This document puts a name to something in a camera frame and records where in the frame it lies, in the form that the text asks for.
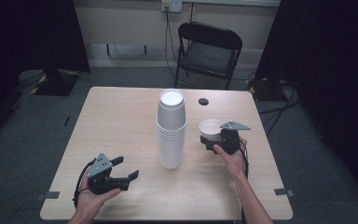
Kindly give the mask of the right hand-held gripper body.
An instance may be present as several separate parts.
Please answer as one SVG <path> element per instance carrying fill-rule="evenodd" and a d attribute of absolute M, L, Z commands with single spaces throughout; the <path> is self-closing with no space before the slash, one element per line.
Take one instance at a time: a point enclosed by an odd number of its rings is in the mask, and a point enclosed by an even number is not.
<path fill-rule="evenodd" d="M 239 131 L 250 130 L 250 127 L 236 121 L 228 121 L 221 125 L 220 140 L 216 142 L 227 154 L 235 153 L 241 144 Z"/>

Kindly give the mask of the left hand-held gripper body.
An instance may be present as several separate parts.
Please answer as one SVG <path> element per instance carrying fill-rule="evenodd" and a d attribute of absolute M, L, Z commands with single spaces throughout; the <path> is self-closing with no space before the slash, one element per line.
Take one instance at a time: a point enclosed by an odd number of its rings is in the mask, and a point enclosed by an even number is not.
<path fill-rule="evenodd" d="M 121 182 L 113 178 L 111 172 L 114 166 L 103 153 L 100 153 L 91 165 L 87 174 L 89 190 L 97 195 L 104 194 L 112 189 L 127 190 L 130 183 Z"/>

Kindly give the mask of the white paper cup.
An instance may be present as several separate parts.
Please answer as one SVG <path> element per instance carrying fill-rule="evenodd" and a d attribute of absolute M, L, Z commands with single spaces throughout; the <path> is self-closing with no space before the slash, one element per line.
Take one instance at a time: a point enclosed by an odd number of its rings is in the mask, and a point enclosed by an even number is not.
<path fill-rule="evenodd" d="M 217 119 L 203 120 L 200 125 L 200 135 L 212 141 L 219 141 L 221 139 L 221 125 L 222 122 Z"/>

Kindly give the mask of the stack of white cups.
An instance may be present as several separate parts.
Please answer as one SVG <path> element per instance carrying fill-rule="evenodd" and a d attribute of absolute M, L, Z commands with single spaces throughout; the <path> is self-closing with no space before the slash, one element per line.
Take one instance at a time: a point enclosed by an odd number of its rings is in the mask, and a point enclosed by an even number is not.
<path fill-rule="evenodd" d="M 183 162 L 187 124 L 185 97 L 179 90 L 161 92 L 156 123 L 159 161 L 167 169 L 178 168 Z"/>

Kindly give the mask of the person's left hand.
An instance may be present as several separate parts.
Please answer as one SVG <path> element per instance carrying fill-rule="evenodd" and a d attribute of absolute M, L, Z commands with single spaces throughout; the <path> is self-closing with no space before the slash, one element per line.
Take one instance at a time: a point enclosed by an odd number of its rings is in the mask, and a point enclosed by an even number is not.
<path fill-rule="evenodd" d="M 84 175 L 80 184 L 75 214 L 96 217 L 103 204 L 116 197 L 120 192 L 120 189 L 112 189 L 104 194 L 96 195 L 89 190 L 88 178 Z"/>

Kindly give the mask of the person's right hand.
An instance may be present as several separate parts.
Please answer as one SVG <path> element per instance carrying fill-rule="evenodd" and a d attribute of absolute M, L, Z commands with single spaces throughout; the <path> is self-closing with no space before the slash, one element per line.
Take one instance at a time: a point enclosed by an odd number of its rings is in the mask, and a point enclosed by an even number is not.
<path fill-rule="evenodd" d="M 218 145 L 214 145 L 213 149 L 220 155 L 225 163 L 225 166 L 234 182 L 245 180 L 245 150 L 247 141 L 240 137 L 240 148 L 233 154 L 229 155 Z"/>

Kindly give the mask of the grey tape strip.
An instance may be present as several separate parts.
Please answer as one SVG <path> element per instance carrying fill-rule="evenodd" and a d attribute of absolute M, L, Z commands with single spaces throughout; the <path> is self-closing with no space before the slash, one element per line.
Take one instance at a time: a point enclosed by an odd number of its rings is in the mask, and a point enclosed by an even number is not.
<path fill-rule="evenodd" d="M 291 189 L 275 189 L 274 190 L 275 194 L 277 196 L 280 196 L 280 195 L 286 195 L 287 197 L 294 197 L 296 194 L 293 190 Z"/>
<path fill-rule="evenodd" d="M 43 202 L 46 199 L 58 199 L 60 193 L 58 191 L 47 191 L 36 195 L 35 199 L 39 202 Z"/>

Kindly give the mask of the black folding chair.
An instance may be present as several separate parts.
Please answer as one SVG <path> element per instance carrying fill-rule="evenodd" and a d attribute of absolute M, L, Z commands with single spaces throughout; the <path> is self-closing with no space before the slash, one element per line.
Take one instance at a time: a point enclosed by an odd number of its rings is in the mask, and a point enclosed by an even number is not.
<path fill-rule="evenodd" d="M 228 89 L 238 59 L 242 40 L 235 32 L 201 22 L 185 22 L 178 28 L 179 55 L 174 87 L 183 69 L 209 77 L 225 79 Z"/>

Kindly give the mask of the black stand base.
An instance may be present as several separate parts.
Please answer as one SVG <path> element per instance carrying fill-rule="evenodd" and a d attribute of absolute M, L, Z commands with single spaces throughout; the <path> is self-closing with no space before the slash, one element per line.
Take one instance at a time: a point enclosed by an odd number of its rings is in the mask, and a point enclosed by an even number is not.
<path fill-rule="evenodd" d="M 79 73 L 66 70 L 43 71 L 42 77 L 31 90 L 34 95 L 69 96 L 75 86 Z"/>

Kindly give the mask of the black curtain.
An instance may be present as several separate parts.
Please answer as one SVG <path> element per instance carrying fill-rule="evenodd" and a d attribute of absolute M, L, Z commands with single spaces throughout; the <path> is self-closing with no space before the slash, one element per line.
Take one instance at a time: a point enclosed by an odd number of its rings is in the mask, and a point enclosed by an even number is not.
<path fill-rule="evenodd" d="M 358 0 L 281 0 L 255 76 L 296 83 L 358 182 Z"/>
<path fill-rule="evenodd" d="M 0 123 L 37 69 L 90 71 L 74 0 L 0 0 Z"/>

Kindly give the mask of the white wall socket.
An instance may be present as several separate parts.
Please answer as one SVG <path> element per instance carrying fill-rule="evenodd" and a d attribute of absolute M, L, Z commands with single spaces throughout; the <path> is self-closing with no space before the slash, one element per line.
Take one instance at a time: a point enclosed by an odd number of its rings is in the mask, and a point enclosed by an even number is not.
<path fill-rule="evenodd" d="M 183 2 L 180 0 L 161 0 L 161 10 L 163 12 L 181 13 Z"/>

